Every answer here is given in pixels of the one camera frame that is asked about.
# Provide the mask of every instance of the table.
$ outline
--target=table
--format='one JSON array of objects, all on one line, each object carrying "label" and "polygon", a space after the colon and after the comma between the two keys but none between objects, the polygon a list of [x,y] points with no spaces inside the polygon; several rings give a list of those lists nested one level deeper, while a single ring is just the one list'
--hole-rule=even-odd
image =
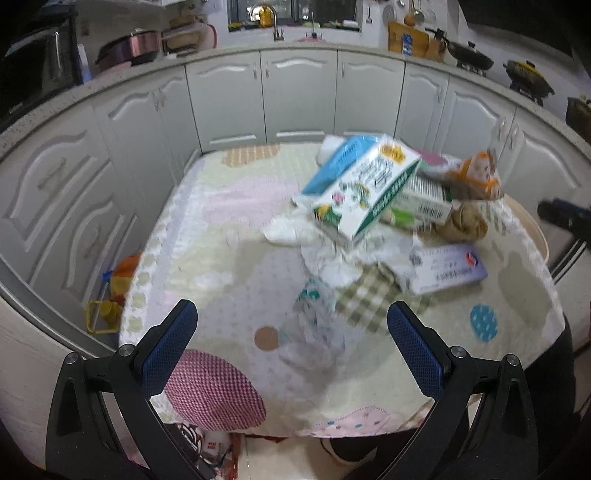
[{"label": "table", "polygon": [[[432,401],[388,334],[385,312],[396,300],[448,345],[490,359],[515,353],[524,367],[564,329],[544,261],[501,200],[479,204],[489,225],[476,245],[489,273],[484,281],[411,297],[377,267],[365,267],[358,281],[333,292],[329,353],[292,355],[311,347],[294,343],[290,330],[310,274],[299,248],[272,245],[260,230],[292,208],[291,197],[317,170],[318,147],[208,154],[168,200],[135,273],[119,334],[121,344],[138,343],[178,300],[197,306],[196,333],[165,391],[152,398],[165,423],[278,437],[418,426]],[[495,334],[481,335],[488,324]]]}]

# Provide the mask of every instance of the faucet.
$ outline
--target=faucet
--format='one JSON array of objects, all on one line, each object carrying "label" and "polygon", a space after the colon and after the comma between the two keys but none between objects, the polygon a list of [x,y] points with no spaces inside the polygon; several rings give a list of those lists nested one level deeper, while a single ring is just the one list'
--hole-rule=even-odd
[{"label": "faucet", "polygon": [[275,8],[269,4],[256,4],[251,8],[251,12],[254,11],[254,9],[256,7],[267,7],[267,8],[271,9],[271,11],[273,12],[273,27],[274,27],[273,40],[274,41],[285,40],[283,38],[283,29],[281,29],[281,33],[279,33],[279,31],[277,30],[277,10],[275,10]]}]

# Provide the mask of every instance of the red and blue logo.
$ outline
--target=red and blue logo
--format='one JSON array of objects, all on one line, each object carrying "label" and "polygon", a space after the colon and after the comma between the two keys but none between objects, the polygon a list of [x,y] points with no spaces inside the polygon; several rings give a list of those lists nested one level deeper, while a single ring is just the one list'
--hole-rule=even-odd
[{"label": "red and blue logo", "polygon": [[474,252],[468,252],[465,256],[466,263],[470,265],[472,268],[475,268],[478,265],[478,258],[474,254]]}]

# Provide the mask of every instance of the metal screw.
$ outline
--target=metal screw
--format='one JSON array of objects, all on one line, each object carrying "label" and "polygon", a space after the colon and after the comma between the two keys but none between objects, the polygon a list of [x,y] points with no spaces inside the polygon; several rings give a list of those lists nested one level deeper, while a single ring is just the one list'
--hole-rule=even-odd
[{"label": "metal screw", "polygon": [[507,355],[507,361],[513,365],[514,367],[516,367],[517,365],[519,365],[519,359],[513,355],[512,353],[510,353],[509,355]]},{"label": "metal screw", "polygon": [[79,358],[80,355],[78,355],[76,352],[70,352],[66,355],[66,363],[68,365],[75,364]]},{"label": "metal screw", "polygon": [[452,355],[455,356],[456,358],[464,358],[468,352],[466,352],[466,349],[464,347],[461,346],[453,346],[450,348]]},{"label": "metal screw", "polygon": [[121,348],[119,348],[118,353],[121,356],[130,356],[132,353],[134,353],[134,350],[135,350],[135,347],[133,345],[131,345],[131,343],[126,343]]}]

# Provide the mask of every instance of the tile floor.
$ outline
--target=tile floor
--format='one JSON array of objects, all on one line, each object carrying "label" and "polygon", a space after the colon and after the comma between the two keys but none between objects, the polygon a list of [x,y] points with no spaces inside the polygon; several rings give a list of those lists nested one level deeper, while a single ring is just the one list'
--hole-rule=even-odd
[{"label": "tile floor", "polygon": [[[591,393],[591,348],[574,364],[576,408]],[[314,438],[290,438],[281,443],[245,439],[238,464],[238,480],[340,480],[350,468],[336,463]]]}]

